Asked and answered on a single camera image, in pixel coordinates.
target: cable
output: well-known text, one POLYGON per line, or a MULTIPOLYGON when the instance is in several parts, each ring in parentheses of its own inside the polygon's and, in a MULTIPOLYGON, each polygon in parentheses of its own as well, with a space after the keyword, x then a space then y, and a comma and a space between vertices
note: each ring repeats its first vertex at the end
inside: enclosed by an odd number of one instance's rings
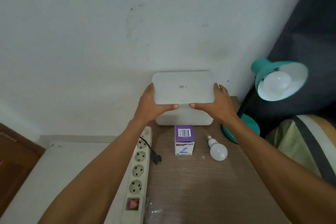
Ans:
POLYGON ((151 146, 149 145, 149 143, 147 143, 147 141, 146 141, 144 138, 142 138, 141 136, 140 136, 140 138, 141 138, 141 139, 148 145, 150 151, 154 154, 153 162, 154 162, 157 166, 159 166, 159 165, 158 165, 158 162, 161 162, 161 164, 163 164, 162 159, 161 159, 161 156, 158 155, 158 154, 156 154, 156 152, 151 148, 151 146))

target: box lid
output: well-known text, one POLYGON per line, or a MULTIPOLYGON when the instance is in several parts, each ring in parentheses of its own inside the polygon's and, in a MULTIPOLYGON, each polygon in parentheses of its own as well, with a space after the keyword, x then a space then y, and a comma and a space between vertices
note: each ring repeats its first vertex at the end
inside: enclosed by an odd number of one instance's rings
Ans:
POLYGON ((191 143, 195 141, 194 128, 192 125, 175 126, 175 142, 191 143))
POLYGON ((162 72, 153 75, 157 104, 212 103, 214 78, 210 71, 162 72))

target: desk lamp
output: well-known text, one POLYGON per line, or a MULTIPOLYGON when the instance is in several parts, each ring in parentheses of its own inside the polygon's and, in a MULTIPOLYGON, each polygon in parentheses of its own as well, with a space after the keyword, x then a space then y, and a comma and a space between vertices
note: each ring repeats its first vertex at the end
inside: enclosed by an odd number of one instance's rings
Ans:
MULTIPOLYGON (((294 61, 271 62, 261 58, 252 63, 251 70, 256 75, 255 84, 247 93, 237 115, 259 135, 260 128, 256 121, 244 114, 254 91, 256 90, 259 97, 266 101, 279 101, 288 98, 305 84, 308 78, 308 68, 294 61)), ((224 125, 221 127, 225 136, 237 143, 229 130, 224 125)))

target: light bulb box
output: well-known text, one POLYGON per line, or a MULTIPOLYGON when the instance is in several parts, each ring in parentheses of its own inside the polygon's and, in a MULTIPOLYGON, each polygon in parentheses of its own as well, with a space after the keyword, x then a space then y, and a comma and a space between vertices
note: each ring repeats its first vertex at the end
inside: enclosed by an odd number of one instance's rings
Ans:
POLYGON ((192 125, 175 126, 175 155, 191 155, 195 144, 195 133, 192 125))

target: white plastic container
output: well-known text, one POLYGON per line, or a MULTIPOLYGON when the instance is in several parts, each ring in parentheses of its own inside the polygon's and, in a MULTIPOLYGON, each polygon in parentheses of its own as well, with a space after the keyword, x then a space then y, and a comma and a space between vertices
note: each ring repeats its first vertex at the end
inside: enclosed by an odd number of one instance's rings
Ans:
POLYGON ((154 101, 160 105, 178 104, 179 108, 156 119, 158 125, 210 125, 213 119, 191 103, 212 103, 214 78, 210 71, 163 72, 153 75, 154 101))

